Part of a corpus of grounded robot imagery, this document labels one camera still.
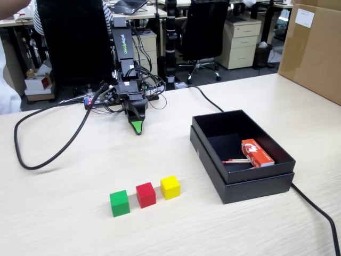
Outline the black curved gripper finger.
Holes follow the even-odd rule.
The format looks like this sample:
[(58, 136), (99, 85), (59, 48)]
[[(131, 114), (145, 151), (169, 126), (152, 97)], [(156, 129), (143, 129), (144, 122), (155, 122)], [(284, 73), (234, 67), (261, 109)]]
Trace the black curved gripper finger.
[(145, 119), (145, 112), (148, 108), (148, 100), (134, 100), (132, 101), (132, 111), (138, 119)]

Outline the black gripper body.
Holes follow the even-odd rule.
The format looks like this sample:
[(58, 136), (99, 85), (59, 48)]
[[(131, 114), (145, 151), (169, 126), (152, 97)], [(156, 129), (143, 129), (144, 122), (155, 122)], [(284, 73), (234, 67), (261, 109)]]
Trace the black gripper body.
[(116, 86), (117, 98), (124, 100), (142, 100), (143, 95), (137, 81), (118, 82)]

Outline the black gripper finger with green tape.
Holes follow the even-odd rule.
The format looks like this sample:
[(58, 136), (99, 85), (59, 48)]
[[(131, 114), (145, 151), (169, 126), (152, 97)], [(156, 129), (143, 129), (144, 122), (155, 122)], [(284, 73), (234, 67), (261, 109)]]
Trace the black gripper finger with green tape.
[(125, 101), (125, 112), (129, 124), (132, 126), (136, 135), (141, 135), (143, 130), (143, 122), (145, 119), (138, 119), (132, 111), (132, 101)]

